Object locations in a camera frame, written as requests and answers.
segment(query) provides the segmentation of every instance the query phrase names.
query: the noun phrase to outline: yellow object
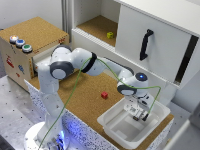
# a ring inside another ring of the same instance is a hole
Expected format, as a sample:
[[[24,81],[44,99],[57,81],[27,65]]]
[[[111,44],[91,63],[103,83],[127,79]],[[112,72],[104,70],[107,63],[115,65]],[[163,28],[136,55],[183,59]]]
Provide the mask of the yellow object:
[[[112,32],[107,33],[107,38],[112,39],[114,37],[114,34]]]

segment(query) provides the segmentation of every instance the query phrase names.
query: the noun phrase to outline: black handle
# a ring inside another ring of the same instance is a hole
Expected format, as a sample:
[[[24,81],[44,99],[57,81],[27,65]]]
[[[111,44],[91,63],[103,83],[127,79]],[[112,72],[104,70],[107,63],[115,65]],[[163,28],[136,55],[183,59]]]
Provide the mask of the black handle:
[[[148,29],[147,33],[145,34],[145,36],[143,38],[142,48],[141,48],[141,52],[140,52],[140,60],[141,61],[148,57],[148,55],[145,52],[147,49],[148,37],[151,36],[152,34],[153,34],[153,31]]]

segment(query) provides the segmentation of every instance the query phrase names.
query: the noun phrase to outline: green cable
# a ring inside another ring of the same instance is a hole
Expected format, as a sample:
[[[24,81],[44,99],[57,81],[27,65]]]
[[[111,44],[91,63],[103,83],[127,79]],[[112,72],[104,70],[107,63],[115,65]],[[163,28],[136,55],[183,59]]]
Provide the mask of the green cable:
[[[81,69],[79,70],[79,73],[78,73],[77,78],[76,78],[75,85],[74,85],[74,87],[73,87],[73,90],[72,90],[72,92],[71,92],[69,98],[67,99],[65,105],[63,106],[63,108],[62,108],[62,110],[61,110],[61,112],[60,112],[58,118],[56,119],[56,121],[53,123],[53,125],[50,127],[50,129],[47,131],[47,133],[45,134],[44,138],[42,139],[42,142],[41,142],[41,144],[40,144],[38,150],[39,150],[40,147],[42,146],[42,144],[43,144],[43,142],[44,142],[46,136],[49,134],[49,132],[51,131],[51,129],[53,128],[53,126],[56,124],[56,122],[58,121],[58,119],[59,119],[60,116],[62,115],[62,113],[63,113],[63,111],[64,111],[66,105],[68,104],[69,100],[71,99],[72,95],[74,94],[74,91],[75,91],[75,89],[76,89],[76,85],[77,85],[77,83],[78,83],[78,79],[79,79],[80,74],[81,74],[81,70],[83,69],[83,67],[85,66],[85,64],[86,64],[90,59],[91,59],[91,58],[88,58],[88,59],[83,63]],[[132,86],[130,86],[130,85],[127,85],[127,84],[125,84],[123,81],[121,81],[121,80],[117,77],[116,73],[115,73],[104,61],[102,61],[101,59],[98,59],[98,58],[97,58],[97,60],[101,61],[104,65],[106,65],[106,67],[113,73],[113,75],[115,76],[115,78],[116,78],[117,80],[119,80],[121,83],[123,83],[124,85],[126,85],[126,86],[128,86],[128,87],[130,87],[130,88],[133,88],[133,89],[159,88],[159,91],[158,91],[158,93],[157,93],[157,95],[156,95],[156,97],[155,97],[153,103],[151,104],[151,107],[150,107],[149,111],[148,111],[148,114],[149,114],[149,113],[151,112],[151,109],[152,109],[152,107],[153,107],[153,105],[154,105],[154,103],[155,103],[155,101],[156,101],[156,99],[157,99],[157,97],[158,97],[160,91],[161,91],[161,87],[160,87],[160,86],[152,86],[152,87],[146,87],[146,88],[138,88],[138,87],[132,87]]]

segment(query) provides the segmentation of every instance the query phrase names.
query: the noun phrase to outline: box handle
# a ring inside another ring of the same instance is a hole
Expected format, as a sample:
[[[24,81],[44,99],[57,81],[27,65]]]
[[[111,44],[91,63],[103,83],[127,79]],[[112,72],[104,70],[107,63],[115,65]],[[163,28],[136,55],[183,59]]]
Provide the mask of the box handle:
[[[147,30],[147,33],[144,35],[143,42],[142,42],[142,48],[140,52],[140,60],[144,60],[145,58],[148,57],[148,55],[145,53],[147,49],[147,43],[148,43],[148,37],[153,34],[153,31],[150,29]]]

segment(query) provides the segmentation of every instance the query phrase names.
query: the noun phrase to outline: cork board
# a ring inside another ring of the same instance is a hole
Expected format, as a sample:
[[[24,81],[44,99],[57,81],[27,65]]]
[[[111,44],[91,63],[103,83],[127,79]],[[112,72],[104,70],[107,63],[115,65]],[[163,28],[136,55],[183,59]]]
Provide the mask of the cork board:
[[[98,16],[78,25],[77,27],[115,47],[118,23],[113,22],[103,16]],[[113,32],[113,39],[107,38],[108,32]]]
[[[72,74],[67,79],[60,81],[58,94],[65,103],[72,91],[78,72]],[[29,81],[33,86],[39,89],[38,78],[35,77]],[[66,108],[97,131],[100,135],[118,147],[125,150],[115,141],[109,138],[102,126],[97,122],[97,118],[108,110],[111,106],[123,98],[123,95],[117,92],[117,81],[106,75],[89,76],[81,74],[76,91],[72,96]],[[106,91],[108,98],[102,99],[101,92]],[[173,115],[169,115],[144,141],[136,150],[145,150],[154,139],[161,133],[166,125],[173,119]]]
[[[10,36],[17,35],[19,39],[30,44],[33,51],[68,36],[68,34],[40,17],[35,17],[0,31],[0,37],[9,43]]]

